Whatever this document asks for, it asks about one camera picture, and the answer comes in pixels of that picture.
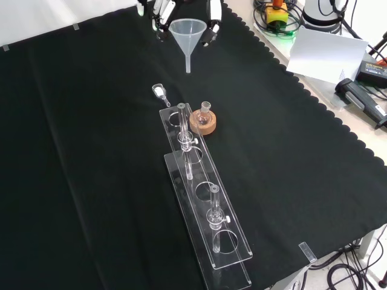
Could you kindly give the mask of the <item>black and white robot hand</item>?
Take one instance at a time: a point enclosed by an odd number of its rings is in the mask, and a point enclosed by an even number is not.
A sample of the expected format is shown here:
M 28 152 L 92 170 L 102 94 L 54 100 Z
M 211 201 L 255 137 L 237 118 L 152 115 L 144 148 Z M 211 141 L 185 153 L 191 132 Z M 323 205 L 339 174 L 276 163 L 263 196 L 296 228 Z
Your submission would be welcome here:
M 169 26 L 177 11 L 182 6 L 192 5 L 195 2 L 184 0 L 154 1 L 150 19 L 152 22 L 152 30 L 156 32 L 157 39 L 160 41 L 166 40 L 169 34 Z M 201 38 L 201 44 L 204 47 L 208 47 L 216 39 L 221 28 L 223 15 L 221 1 L 206 1 L 206 8 L 208 16 L 207 28 Z

